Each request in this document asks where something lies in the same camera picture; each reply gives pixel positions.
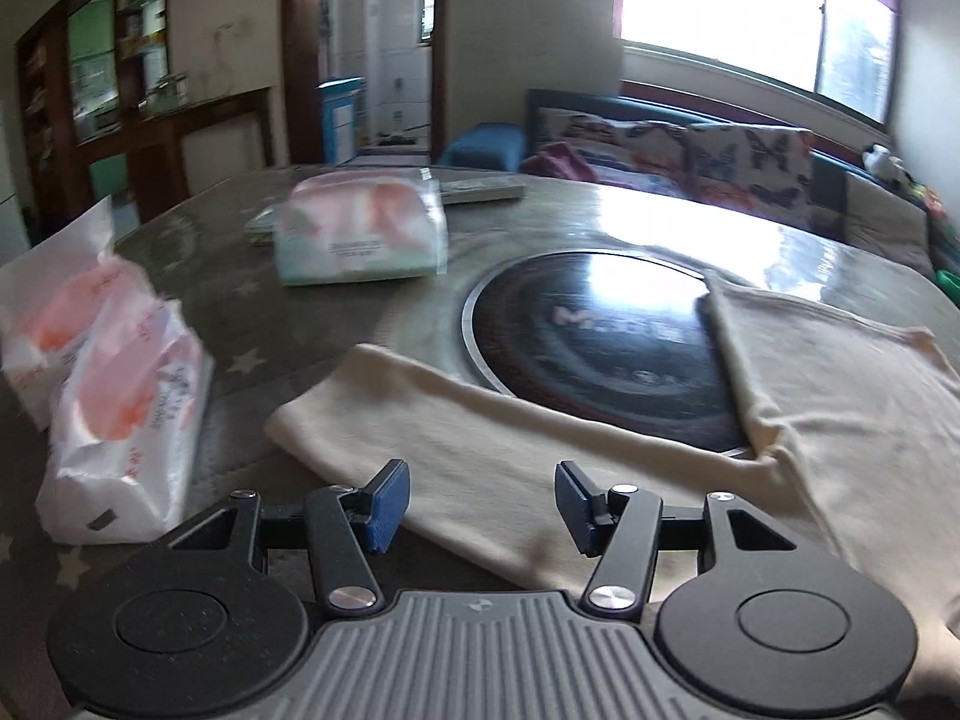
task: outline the blue armrest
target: blue armrest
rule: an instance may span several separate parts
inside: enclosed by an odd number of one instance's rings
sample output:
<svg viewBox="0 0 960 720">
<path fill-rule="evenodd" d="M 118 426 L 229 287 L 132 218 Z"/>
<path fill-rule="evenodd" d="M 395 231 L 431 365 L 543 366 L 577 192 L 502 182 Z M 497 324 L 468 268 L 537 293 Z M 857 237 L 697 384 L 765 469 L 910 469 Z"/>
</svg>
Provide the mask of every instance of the blue armrest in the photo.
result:
<svg viewBox="0 0 960 720">
<path fill-rule="evenodd" d="M 526 155 L 526 137 L 517 124 L 477 124 L 446 148 L 438 165 L 517 172 Z"/>
</svg>

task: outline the white plush toy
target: white plush toy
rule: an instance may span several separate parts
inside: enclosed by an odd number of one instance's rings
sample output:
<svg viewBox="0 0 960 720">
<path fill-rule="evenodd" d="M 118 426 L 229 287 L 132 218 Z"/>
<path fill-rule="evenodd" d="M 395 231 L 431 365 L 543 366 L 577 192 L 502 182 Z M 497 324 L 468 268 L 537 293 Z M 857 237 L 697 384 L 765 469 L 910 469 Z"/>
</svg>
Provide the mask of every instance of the white plush toy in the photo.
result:
<svg viewBox="0 0 960 720">
<path fill-rule="evenodd" d="M 890 149 L 886 146 L 874 143 L 870 151 L 864 151 L 863 167 L 870 175 L 896 189 L 906 191 L 910 188 L 910 175 L 904 170 L 904 163 L 901 162 L 901 158 L 890 153 Z"/>
</svg>

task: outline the black circular turntable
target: black circular turntable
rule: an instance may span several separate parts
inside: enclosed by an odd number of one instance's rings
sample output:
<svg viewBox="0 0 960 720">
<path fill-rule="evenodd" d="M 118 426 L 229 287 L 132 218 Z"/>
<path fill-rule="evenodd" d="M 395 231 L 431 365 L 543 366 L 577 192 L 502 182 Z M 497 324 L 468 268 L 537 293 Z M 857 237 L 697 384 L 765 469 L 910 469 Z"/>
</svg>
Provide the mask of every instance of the black circular turntable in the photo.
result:
<svg viewBox="0 0 960 720">
<path fill-rule="evenodd" d="M 611 251 L 559 251 L 488 274 L 464 343 L 496 389 L 580 418 L 715 452 L 747 445 L 702 274 Z"/>
</svg>

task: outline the tissue package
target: tissue package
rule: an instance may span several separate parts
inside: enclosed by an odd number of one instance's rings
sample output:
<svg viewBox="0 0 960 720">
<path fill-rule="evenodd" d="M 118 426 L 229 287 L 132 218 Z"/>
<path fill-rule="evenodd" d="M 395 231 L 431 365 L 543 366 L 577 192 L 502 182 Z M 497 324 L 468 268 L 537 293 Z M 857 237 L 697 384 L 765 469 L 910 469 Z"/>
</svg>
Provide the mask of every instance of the tissue package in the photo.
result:
<svg viewBox="0 0 960 720">
<path fill-rule="evenodd" d="M 287 285 L 441 274 L 446 220 L 428 170 L 341 170 L 294 187 L 275 209 Z"/>
</svg>

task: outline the window sill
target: window sill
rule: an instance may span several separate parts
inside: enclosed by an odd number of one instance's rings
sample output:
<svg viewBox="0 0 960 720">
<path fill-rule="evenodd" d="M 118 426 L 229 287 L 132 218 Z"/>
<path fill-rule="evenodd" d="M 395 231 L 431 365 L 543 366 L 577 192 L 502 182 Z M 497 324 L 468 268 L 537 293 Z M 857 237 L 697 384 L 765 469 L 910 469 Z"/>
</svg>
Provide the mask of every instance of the window sill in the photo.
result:
<svg viewBox="0 0 960 720">
<path fill-rule="evenodd" d="M 838 110 L 837 108 L 834 108 L 830 105 L 826 105 L 824 103 L 821 103 L 819 100 L 815 100 L 814 98 L 811 98 L 809 95 L 805 95 L 800 92 L 795 92 L 794 90 L 789 89 L 785 86 L 781 86 L 776 83 L 771 83 L 769 81 L 758 79 L 755 76 L 750 76 L 750 74 L 738 73 L 736 70 L 730 70 L 726 67 L 720 67 L 710 62 L 704 62 L 697 59 L 688 58 L 685 56 L 678 56 L 669 52 L 659 52 L 658 50 L 650 49 L 649 47 L 632 45 L 626 41 L 622 41 L 622 43 L 623 43 L 623 50 L 626 53 L 626 55 L 642 56 L 645 58 L 655 59 L 656 61 L 659 61 L 659 62 L 680 65 L 685 68 L 695 68 L 700 73 L 714 74 L 714 76 L 722 76 L 724 79 L 735 79 L 737 83 L 750 85 L 752 87 L 762 89 L 767 93 L 772 92 L 774 94 L 781 95 L 783 98 L 786 98 L 786 100 L 791 100 L 792 103 L 798 103 L 800 105 L 806 106 L 818 112 L 821 115 L 829 116 L 834 119 L 837 119 L 837 121 L 843 122 L 848 127 L 853 127 L 859 130 L 864 134 L 864 136 L 868 140 L 871 140 L 873 142 L 891 143 L 892 141 L 890 136 L 887 133 L 885 133 L 883 130 L 878 129 L 876 127 L 871 127 L 870 124 L 867 124 L 867 122 L 863 122 L 862 119 L 858 119 L 856 117 L 850 116 L 849 114 L 846 114 L 843 111 Z M 628 80 L 650 82 L 647 79 L 628 79 Z M 696 90 L 683 90 L 683 91 L 690 91 L 690 92 L 699 94 L 699 92 L 697 92 Z M 758 112 L 767 114 L 768 116 L 781 117 L 781 113 L 779 113 L 778 111 L 764 110 L 764 111 L 758 111 Z"/>
</svg>

